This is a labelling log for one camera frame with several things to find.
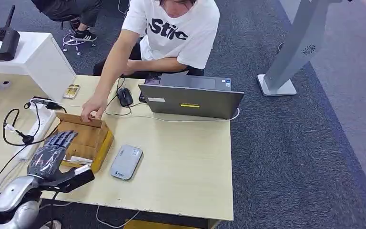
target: black pants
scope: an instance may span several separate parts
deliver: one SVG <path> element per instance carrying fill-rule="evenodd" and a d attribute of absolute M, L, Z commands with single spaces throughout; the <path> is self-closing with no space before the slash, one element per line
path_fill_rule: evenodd
<path fill-rule="evenodd" d="M 94 27 L 101 7 L 102 0 L 55 0 L 43 13 L 49 18 L 79 15 L 83 24 Z"/>
<path fill-rule="evenodd" d="M 139 43 L 136 43 L 135 46 L 132 48 L 131 55 L 130 55 L 129 59 L 134 60 L 134 61 L 142 60 L 141 59 L 141 47 L 140 47 Z M 105 62 L 106 62 L 106 59 L 104 59 L 103 61 L 97 63 L 93 67 L 93 75 L 96 75 L 96 76 L 101 76 L 102 75 L 102 71 L 103 71 L 103 67 L 104 67 Z M 187 73 L 188 75 L 204 76 L 204 69 L 197 69 L 197 68 L 193 68 L 193 67 L 188 66 L 182 72 L 185 72 L 185 71 L 189 71 Z M 135 72 L 131 75 L 121 75 L 121 77 L 133 78 L 133 79 L 147 79 L 147 78 L 160 76 L 162 73 L 166 73 L 166 72 L 138 71 L 138 72 Z"/>

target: cardboard box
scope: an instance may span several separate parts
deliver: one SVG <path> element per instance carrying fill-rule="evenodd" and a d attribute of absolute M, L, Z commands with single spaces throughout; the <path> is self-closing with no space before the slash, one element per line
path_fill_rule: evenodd
<path fill-rule="evenodd" d="M 114 135 L 106 123 L 99 119 L 92 119 L 90 123 L 84 123 L 81 121 L 80 116 L 65 113 L 57 113 L 57 117 L 61 121 L 57 132 L 66 130 L 78 132 L 66 151 L 66 159 L 69 160 L 71 156 L 78 156 L 93 160 L 91 165 L 93 173 L 99 171 L 114 139 Z M 61 165 L 69 167 L 82 166 L 67 161 L 62 161 Z"/>

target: black mouse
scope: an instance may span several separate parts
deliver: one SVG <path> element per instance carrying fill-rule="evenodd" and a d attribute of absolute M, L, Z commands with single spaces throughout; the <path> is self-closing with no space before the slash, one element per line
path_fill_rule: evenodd
<path fill-rule="evenodd" d="M 120 100 L 120 104 L 123 107 L 128 107 L 134 101 L 132 100 L 131 92 L 128 88 L 122 87 L 117 91 L 118 98 Z"/>

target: black hair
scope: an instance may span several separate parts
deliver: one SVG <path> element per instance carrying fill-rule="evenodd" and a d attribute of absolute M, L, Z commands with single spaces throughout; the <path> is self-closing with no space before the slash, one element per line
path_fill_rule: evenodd
<path fill-rule="evenodd" d="M 192 5 L 194 5 L 196 3 L 197 0 L 179 0 L 181 2 L 190 2 Z M 163 5 L 163 3 L 165 2 L 165 0 L 159 0 L 159 4 Z"/>

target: stand base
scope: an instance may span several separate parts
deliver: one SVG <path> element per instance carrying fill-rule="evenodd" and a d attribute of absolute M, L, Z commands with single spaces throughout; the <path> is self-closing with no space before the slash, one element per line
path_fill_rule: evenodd
<path fill-rule="evenodd" d="M 270 91 L 264 82 L 265 75 L 258 75 L 257 81 L 259 82 L 260 88 L 262 89 L 264 96 L 284 96 L 284 95 L 295 95 L 296 89 L 294 88 L 293 83 L 291 80 L 288 80 L 281 86 L 278 90 Z"/>

